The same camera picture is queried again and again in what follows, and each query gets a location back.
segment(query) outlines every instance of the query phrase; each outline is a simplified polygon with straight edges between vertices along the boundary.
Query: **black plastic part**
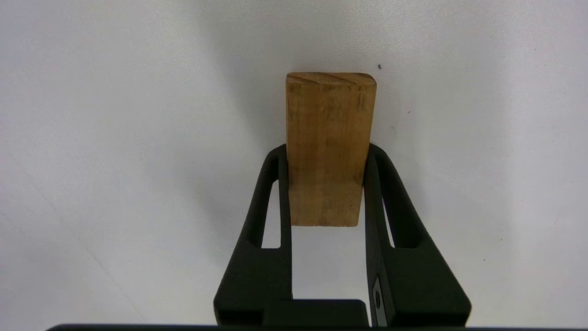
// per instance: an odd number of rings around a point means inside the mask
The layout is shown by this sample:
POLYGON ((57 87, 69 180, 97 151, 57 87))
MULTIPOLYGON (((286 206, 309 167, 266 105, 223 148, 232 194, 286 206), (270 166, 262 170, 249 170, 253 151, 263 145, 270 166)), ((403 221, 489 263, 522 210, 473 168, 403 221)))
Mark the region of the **black plastic part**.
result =
POLYGON ((286 145, 271 151, 261 172, 243 230, 214 299, 219 325, 261 325, 272 302, 292 300, 292 233, 286 145), (279 182, 280 248, 262 249, 272 184, 279 182))
MULTIPOLYGON (((372 324, 424 327, 420 331, 434 331, 438 326, 447 331, 465 331, 470 302, 416 214, 392 162, 375 145, 369 147, 364 191, 372 324), (388 239, 382 202, 395 248, 388 239)), ((50 330, 368 330, 365 304, 359 300, 292 300, 290 228, 288 165, 286 146, 282 145, 263 162, 243 229, 214 298, 220 327, 60 325, 50 330), (280 195, 280 248, 262 249, 269 196, 276 180, 280 195)))
MULTIPOLYGON (((345 331, 370 331, 369 327, 324 327, 324 328, 312 328, 312 327, 300 327, 300 328, 289 328, 289 327, 272 327, 274 331, 280 330, 345 330, 345 331)), ((84 325, 58 325, 52 327, 47 331, 264 331, 267 328, 259 326, 245 326, 245 327, 232 327, 232 326, 211 326, 211 325, 109 325, 109 324, 84 324, 84 325)), ((394 328, 394 331, 415 331, 414 328, 410 327, 398 327, 394 328)), ((420 327, 418 331, 583 331, 587 329, 515 329, 511 327, 420 327)))
POLYGON ((369 327, 361 300, 285 300, 270 305, 264 327, 369 327))
POLYGON ((420 221, 394 165, 373 144, 363 185, 372 325, 465 325, 472 308, 469 299, 420 221), (395 247, 388 239, 383 205, 395 247), (377 318, 376 296, 385 321, 377 318))

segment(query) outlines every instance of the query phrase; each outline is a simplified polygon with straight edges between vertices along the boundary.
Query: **wood grain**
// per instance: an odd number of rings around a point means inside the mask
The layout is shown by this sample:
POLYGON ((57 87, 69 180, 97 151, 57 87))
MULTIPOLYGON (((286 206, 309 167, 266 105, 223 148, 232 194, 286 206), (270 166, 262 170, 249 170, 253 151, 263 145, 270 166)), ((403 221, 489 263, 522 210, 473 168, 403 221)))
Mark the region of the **wood grain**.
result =
POLYGON ((286 77, 293 226, 357 226, 375 99, 376 81, 367 74, 286 77))

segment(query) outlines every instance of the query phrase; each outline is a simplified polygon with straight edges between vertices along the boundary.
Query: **white background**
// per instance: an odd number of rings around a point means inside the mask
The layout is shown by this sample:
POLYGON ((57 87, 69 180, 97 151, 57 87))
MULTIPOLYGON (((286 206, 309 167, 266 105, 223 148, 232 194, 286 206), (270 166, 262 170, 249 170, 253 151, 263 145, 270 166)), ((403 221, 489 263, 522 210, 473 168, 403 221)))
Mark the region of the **white background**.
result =
MULTIPOLYGON (((214 323, 289 71, 376 79, 470 326, 588 327, 588 2, 4 0, 0 329, 214 323)), ((292 231, 295 297, 367 300, 363 220, 292 231)))

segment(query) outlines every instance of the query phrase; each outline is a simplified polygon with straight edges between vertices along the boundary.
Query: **white tabletop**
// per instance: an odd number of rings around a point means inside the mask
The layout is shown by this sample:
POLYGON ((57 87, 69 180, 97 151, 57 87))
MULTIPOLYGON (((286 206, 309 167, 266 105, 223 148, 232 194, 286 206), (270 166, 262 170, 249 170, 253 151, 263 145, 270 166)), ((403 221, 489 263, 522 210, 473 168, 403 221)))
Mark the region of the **white tabletop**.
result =
MULTIPOLYGON (((0 329, 214 323, 290 71, 376 79, 468 325, 588 327, 587 35, 587 2, 2 1, 0 329)), ((295 297, 367 301, 363 219, 292 233, 295 297)))

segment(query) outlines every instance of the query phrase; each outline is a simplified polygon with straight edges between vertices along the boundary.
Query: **wooden block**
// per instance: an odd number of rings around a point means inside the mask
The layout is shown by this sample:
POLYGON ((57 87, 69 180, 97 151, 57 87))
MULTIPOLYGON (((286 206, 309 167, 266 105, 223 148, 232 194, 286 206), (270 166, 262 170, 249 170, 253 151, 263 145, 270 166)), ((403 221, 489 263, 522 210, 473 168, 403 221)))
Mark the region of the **wooden block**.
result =
POLYGON ((357 226, 375 99, 376 81, 367 74, 286 77, 293 226, 357 226))

